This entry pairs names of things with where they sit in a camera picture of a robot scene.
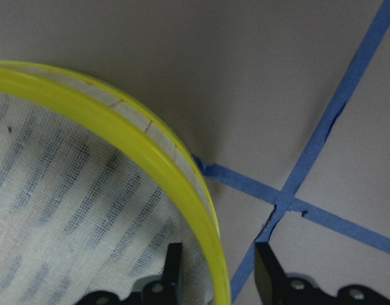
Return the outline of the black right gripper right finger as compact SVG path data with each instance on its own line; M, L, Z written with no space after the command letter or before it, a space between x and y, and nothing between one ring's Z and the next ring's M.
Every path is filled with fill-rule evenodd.
M290 279L267 242L255 243L254 278L263 304L291 304Z

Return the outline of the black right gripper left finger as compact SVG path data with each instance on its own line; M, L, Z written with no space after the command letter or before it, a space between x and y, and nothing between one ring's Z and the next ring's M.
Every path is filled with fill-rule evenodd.
M181 304L183 244L170 243L162 275L163 295L166 304Z

